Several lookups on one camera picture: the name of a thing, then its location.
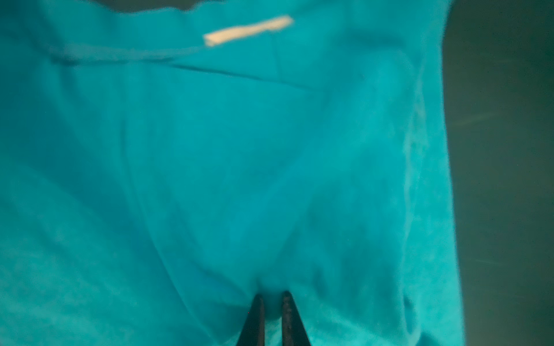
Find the teal printed t-shirt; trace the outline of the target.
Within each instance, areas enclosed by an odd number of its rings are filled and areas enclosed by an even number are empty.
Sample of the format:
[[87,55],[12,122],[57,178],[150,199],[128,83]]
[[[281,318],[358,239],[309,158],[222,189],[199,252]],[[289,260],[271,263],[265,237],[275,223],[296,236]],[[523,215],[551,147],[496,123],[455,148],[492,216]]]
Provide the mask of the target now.
[[451,1],[1,3],[1,344],[464,345]]

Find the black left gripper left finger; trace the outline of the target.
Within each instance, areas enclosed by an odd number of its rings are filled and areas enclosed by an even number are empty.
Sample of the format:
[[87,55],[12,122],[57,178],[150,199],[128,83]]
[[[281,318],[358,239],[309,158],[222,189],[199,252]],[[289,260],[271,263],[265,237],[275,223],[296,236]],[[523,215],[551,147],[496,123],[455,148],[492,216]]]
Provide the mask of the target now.
[[248,316],[243,325],[236,346],[265,345],[265,304],[261,294],[252,300]]

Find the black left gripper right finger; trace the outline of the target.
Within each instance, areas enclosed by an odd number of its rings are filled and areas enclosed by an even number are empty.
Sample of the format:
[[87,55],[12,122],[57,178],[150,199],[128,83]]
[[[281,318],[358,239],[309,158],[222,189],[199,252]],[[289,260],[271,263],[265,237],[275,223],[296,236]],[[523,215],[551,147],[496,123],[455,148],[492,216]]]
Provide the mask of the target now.
[[311,346],[297,305],[289,291],[283,293],[281,328],[283,346]]

